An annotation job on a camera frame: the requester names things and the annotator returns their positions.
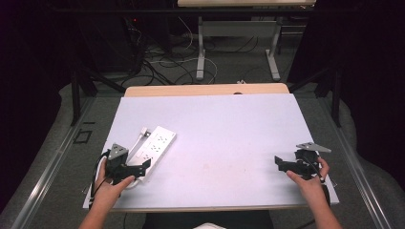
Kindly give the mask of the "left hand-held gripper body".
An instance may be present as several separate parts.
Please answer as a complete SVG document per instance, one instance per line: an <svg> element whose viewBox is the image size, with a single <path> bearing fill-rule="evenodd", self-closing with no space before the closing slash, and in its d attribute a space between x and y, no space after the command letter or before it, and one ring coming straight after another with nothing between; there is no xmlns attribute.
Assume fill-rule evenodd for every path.
<svg viewBox="0 0 405 229"><path fill-rule="evenodd" d="M132 176L134 173L126 164L129 150L114 143L108 151L105 167L105 176L110 179L113 185L120 183L123 179Z"/></svg>

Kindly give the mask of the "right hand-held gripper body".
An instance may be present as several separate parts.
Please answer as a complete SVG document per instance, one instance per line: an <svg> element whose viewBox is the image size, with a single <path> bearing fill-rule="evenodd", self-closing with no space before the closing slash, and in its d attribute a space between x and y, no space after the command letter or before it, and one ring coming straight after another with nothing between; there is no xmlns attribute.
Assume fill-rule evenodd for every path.
<svg viewBox="0 0 405 229"><path fill-rule="evenodd" d="M324 146L318 145L314 142L306 142L297 144L298 150L295 152L297 162L305 166L303 172L299 172L299 175L305 179L309 180L315 175L318 175L322 180L324 178L320 175L320 169L322 166L318 162L320 157L319 153L330 153L331 149Z"/></svg>

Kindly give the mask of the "white power strip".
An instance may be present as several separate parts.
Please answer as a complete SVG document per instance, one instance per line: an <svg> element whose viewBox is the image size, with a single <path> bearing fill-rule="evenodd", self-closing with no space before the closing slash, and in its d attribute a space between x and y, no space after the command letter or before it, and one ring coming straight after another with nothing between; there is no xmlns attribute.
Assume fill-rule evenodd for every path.
<svg viewBox="0 0 405 229"><path fill-rule="evenodd" d="M138 147L128 156L130 165L140 165L143 162L150 161L150 167L146 169L144 177L139 180L144 182L158 166L171 144L176 139L177 134L158 126Z"/></svg>

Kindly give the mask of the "person's right hand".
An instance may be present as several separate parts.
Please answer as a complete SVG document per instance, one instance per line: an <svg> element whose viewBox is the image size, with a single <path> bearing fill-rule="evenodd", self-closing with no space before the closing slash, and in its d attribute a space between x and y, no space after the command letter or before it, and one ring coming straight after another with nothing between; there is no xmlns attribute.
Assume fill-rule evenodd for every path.
<svg viewBox="0 0 405 229"><path fill-rule="evenodd" d="M319 176L313 177L309 180L304 180L292 171L287 171L287 176L298 185L302 196L307 201L310 208L329 207L322 184L328 175L330 167L321 157L319 157L317 161L321 164Z"/></svg>

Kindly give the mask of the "person's left hand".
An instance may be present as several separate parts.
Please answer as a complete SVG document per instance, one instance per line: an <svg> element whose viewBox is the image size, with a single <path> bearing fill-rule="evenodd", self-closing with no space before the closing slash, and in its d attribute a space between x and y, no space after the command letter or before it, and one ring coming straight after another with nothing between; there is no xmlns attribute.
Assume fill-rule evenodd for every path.
<svg viewBox="0 0 405 229"><path fill-rule="evenodd" d="M103 159L99 167L96 179L96 193L92 204L92 210L109 212L116 204L122 191L135 181L134 176L128 176L118 184L111 184L105 176L106 160Z"/></svg>

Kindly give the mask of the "black metal stand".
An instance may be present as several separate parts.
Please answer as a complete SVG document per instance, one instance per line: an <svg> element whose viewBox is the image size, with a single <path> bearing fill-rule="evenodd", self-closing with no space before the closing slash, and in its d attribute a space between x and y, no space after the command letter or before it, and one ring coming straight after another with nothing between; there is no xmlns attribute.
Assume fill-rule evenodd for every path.
<svg viewBox="0 0 405 229"><path fill-rule="evenodd" d="M74 126L82 117L80 94L84 93L86 96L95 97L98 94L98 89L96 88L95 84L96 81L101 82L118 93L123 94L126 92L126 89L123 86L118 85L113 80L108 79L106 76L92 70L84 64L71 64L68 70L73 105L73 117L71 122L72 126Z"/></svg>
<svg viewBox="0 0 405 229"><path fill-rule="evenodd" d="M326 97L329 92L332 92L330 116L334 124L337 127L341 127L339 115L342 81L341 69L336 66L323 68L301 81L292 84L288 89L291 93L294 93L314 80L318 80L318 85L314 91L316 97Z"/></svg>

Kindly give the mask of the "person's dark clothing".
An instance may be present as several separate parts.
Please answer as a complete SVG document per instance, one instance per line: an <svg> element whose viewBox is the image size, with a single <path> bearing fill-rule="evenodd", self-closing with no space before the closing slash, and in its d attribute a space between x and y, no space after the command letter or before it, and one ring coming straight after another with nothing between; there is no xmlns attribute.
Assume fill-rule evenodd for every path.
<svg viewBox="0 0 405 229"><path fill-rule="evenodd" d="M142 229L194 229L205 223L225 229L274 229L268 210L149 213Z"/></svg>

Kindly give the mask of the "black equipment rack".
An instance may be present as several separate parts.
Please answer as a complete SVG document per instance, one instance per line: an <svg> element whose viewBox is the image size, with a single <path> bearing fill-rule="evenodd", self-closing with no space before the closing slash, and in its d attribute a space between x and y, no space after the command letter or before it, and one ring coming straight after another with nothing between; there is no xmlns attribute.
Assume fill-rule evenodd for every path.
<svg viewBox="0 0 405 229"><path fill-rule="evenodd" d="M128 17L112 15L78 20L96 68L102 73L134 73L141 70L147 37Z"/></svg>

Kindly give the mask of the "white desk with metal legs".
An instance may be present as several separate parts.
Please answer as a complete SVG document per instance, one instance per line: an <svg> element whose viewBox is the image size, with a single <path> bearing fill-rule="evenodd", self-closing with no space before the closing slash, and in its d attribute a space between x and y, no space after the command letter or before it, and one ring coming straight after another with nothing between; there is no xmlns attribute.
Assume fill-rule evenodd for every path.
<svg viewBox="0 0 405 229"><path fill-rule="evenodd" d="M317 0L178 0L178 6L191 10L305 10L313 6ZM270 69L270 76L274 81L281 79L274 54L278 40L281 36L282 16L274 16L272 20L229 20L215 19L208 21L201 16L198 17L198 42L199 56L197 63L196 78L204 78L205 48L204 39L206 37L269 37L271 46L266 50L266 58Z"/></svg>

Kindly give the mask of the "aluminium floor rail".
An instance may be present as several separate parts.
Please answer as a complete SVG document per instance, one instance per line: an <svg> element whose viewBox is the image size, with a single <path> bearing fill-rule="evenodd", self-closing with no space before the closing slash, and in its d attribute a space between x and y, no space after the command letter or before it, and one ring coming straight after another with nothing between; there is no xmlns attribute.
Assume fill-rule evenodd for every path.
<svg viewBox="0 0 405 229"><path fill-rule="evenodd" d="M8 209L12 211L9 229L28 228L68 154L74 137L78 133L79 122L90 111L94 100L93 97L81 100L80 116L72 125L73 101L69 97L62 99L62 105L53 126L8 204Z"/></svg>
<svg viewBox="0 0 405 229"><path fill-rule="evenodd" d="M393 229L389 219L386 217L372 186L366 178L365 171L356 155L353 147L347 140L343 130L335 124L335 121L331 117L331 107L326 98L318 98L318 103L323 110L323 113L327 117L327 120L337 135L340 146L343 149L343 158L351 171L352 178L356 184L356 187L368 209L368 212L373 220L376 229Z"/></svg>

